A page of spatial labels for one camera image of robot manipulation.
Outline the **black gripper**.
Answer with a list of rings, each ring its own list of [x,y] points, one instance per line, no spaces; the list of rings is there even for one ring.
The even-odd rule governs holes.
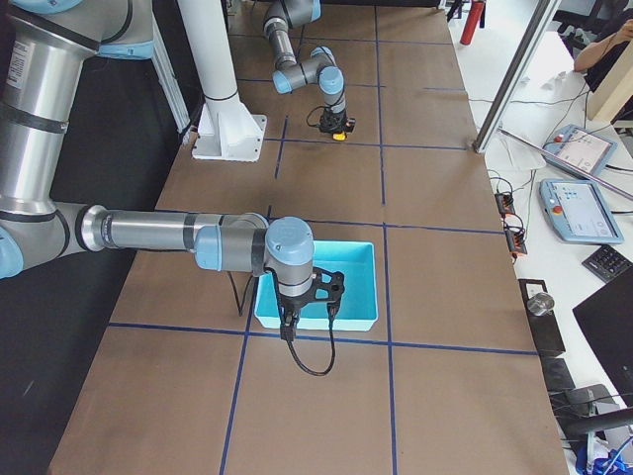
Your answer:
[[[310,302],[309,293],[298,296],[278,295],[278,307],[281,311],[280,338],[293,341],[296,337],[296,324],[300,319],[301,310]]]
[[[318,129],[324,134],[351,134],[355,129],[355,119],[349,118],[345,109],[339,112],[333,112],[331,109],[324,109],[319,118]]]

